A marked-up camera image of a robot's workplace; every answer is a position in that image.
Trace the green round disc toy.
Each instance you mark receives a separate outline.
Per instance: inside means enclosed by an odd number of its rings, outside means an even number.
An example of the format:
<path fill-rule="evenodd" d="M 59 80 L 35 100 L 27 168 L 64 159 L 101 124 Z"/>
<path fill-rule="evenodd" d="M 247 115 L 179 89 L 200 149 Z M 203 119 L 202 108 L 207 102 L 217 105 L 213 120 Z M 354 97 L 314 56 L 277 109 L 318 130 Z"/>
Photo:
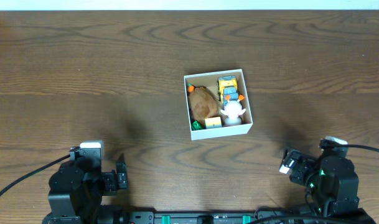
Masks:
<path fill-rule="evenodd" d="M 204 127 L 198 121 L 195 120 L 191 123 L 191 130 L 198 131 L 203 129 Z"/>

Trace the pink pig figurine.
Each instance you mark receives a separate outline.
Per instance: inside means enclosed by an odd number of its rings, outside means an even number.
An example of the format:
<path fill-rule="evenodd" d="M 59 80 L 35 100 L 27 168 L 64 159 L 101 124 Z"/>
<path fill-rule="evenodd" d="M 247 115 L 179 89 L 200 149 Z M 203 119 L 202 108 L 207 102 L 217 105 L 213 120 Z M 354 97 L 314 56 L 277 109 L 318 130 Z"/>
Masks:
<path fill-rule="evenodd" d="M 242 120 L 240 118 L 246 111 L 240 101 L 244 100 L 245 97 L 243 95 L 238 95 L 238 98 L 234 100 L 230 95 L 225 96 L 225 100 L 227 103 L 220 110 L 221 114 L 225 115 L 225 126 L 236 126 L 241 125 Z"/>

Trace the colourful puzzle cube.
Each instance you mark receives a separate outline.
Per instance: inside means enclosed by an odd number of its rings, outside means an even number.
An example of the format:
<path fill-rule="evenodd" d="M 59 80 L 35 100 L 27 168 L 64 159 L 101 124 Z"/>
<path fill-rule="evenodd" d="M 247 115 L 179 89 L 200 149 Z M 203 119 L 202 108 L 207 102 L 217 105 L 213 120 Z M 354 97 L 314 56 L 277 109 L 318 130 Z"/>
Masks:
<path fill-rule="evenodd" d="M 204 120 L 206 129 L 214 129 L 222 127 L 221 117 L 206 118 Z"/>

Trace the brown plush toy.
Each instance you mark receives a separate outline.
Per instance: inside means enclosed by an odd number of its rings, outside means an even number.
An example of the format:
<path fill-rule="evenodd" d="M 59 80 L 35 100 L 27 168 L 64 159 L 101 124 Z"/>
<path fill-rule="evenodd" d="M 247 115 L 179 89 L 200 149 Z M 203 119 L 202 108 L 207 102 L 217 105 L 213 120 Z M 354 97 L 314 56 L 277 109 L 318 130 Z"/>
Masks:
<path fill-rule="evenodd" d="M 203 86 L 188 85 L 188 102 L 194 120 L 205 126 L 207 118 L 218 115 L 218 105 L 210 92 Z"/>

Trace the yellow grey toy truck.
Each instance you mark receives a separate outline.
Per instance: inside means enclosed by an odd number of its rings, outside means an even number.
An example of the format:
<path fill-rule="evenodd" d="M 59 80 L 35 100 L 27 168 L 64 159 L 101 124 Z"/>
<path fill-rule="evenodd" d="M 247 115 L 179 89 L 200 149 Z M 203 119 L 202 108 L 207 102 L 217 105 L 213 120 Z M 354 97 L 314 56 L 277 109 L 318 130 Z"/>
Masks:
<path fill-rule="evenodd" d="M 223 104 L 227 104 L 228 100 L 237 100 L 239 97 L 238 84 L 236 76 L 219 77 L 217 81 L 218 100 Z"/>

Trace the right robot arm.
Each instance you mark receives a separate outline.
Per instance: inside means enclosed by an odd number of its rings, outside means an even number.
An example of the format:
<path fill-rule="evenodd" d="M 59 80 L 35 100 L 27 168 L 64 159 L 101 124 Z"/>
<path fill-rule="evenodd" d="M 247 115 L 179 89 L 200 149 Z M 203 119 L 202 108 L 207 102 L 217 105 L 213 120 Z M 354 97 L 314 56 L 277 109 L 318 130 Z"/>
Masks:
<path fill-rule="evenodd" d="M 360 208 L 358 175 L 353 162 L 346 158 L 347 141 L 327 136 L 321 139 L 322 154 L 316 158 L 297 149 L 284 150 L 279 171 L 289 174 L 295 184 L 306 188 L 306 202 L 293 209 L 294 213 L 315 217 L 342 218 L 357 223 L 375 221 Z"/>

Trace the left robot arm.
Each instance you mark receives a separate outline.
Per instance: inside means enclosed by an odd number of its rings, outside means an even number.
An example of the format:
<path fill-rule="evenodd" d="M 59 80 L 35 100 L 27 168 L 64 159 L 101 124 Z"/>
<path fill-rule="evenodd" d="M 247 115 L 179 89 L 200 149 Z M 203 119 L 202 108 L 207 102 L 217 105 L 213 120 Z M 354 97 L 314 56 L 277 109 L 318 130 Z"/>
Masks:
<path fill-rule="evenodd" d="M 102 205 L 104 196 L 114 196 L 128 188 L 124 154 L 116 169 L 101 170 L 101 148 L 74 147 L 70 160 L 50 178 L 48 195 L 51 212 L 42 220 L 49 224 L 125 224 L 129 215 L 118 205 Z"/>

